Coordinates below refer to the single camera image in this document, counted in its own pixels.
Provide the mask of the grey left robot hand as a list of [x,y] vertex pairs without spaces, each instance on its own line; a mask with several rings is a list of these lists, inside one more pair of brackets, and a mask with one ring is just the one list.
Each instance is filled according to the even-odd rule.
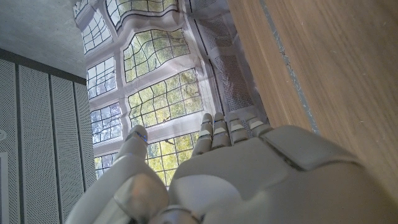
[[130,130],[68,223],[397,222],[397,202],[364,164],[303,128],[207,113],[170,185],[145,162],[147,137]]

